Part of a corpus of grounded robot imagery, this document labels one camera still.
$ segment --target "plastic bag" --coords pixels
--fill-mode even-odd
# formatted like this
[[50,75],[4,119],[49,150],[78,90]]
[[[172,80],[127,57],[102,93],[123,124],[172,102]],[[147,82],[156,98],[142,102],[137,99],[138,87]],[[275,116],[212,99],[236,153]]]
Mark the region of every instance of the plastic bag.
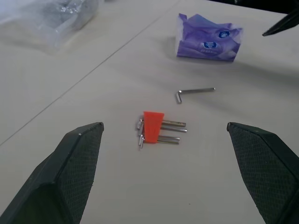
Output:
[[216,24],[196,14],[179,14],[176,53],[181,57],[234,61],[243,29],[232,23]]
[[81,29],[97,12],[103,0],[37,0],[18,9],[27,28],[55,48]]

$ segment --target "tissue pack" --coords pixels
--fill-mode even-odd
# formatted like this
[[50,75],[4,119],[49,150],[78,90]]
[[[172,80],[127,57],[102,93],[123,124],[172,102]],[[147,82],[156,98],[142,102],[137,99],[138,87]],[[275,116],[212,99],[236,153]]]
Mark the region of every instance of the tissue pack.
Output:
[[234,61],[243,29],[232,23],[216,24],[196,14],[178,15],[176,53],[180,57]]

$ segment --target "table surface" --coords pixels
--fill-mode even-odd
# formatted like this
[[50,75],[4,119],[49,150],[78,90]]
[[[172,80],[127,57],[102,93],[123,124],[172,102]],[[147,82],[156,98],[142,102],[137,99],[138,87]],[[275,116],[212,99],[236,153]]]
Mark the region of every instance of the table surface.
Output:
[[[274,132],[299,154],[298,29],[262,37],[284,15],[201,0],[111,0],[105,8],[106,17],[99,14],[58,56],[0,38],[0,213],[65,133],[101,121],[82,224],[263,224],[226,125]],[[236,60],[176,58],[178,13],[244,27]],[[216,92],[176,104],[176,91],[201,87]],[[134,126],[146,110],[187,123],[179,146],[138,151]]]

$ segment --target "orange plastic block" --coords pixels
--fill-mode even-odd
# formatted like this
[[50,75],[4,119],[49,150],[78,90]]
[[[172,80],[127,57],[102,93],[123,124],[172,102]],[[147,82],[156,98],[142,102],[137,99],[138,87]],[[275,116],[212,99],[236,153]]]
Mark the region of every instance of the orange plastic block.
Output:
[[143,112],[145,142],[157,143],[164,113]]

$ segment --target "logo on tissue pack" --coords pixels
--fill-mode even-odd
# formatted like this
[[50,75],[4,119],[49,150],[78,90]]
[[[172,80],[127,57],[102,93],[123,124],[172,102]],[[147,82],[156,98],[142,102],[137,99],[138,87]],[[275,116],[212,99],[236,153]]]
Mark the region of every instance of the logo on tissue pack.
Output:
[[219,33],[219,37],[220,38],[224,38],[224,37],[227,37],[229,36],[229,32],[228,31],[222,31]]
[[205,48],[216,48],[217,44],[216,44],[216,42],[204,42],[204,47]]

